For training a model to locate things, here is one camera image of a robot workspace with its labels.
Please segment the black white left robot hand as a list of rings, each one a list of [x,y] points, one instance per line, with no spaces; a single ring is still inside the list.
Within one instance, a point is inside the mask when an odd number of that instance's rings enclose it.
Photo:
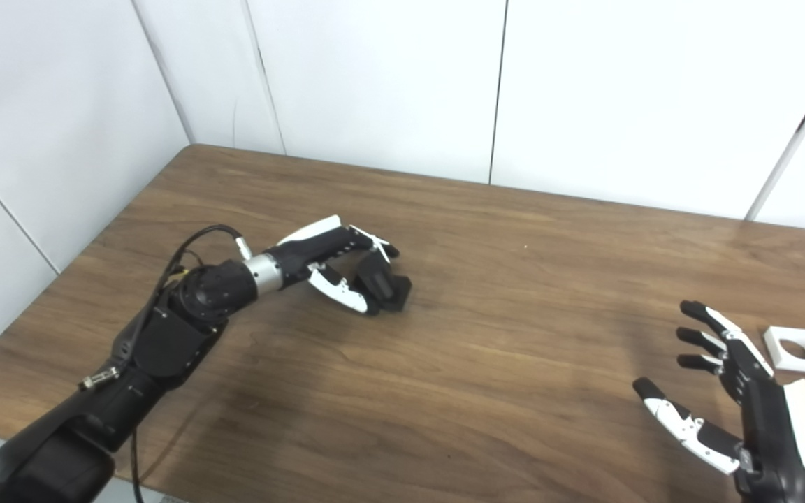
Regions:
[[[353,280],[329,265],[329,261],[359,251],[364,256]],[[400,255],[396,246],[361,227],[342,225],[337,214],[301,227],[266,254],[277,265],[281,289],[307,282],[324,296],[364,315],[400,312],[411,293],[409,277],[392,270],[393,258]]]

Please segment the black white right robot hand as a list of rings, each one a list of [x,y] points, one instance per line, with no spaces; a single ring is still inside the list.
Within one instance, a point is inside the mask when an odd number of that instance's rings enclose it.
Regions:
[[[680,354],[681,368],[716,376],[741,412],[741,436],[697,417],[651,379],[633,388],[646,410],[680,445],[732,477],[744,502],[805,502],[805,380],[781,384],[760,350],[738,325],[697,300],[683,300],[684,315],[705,331],[677,328],[681,340],[703,349]]]

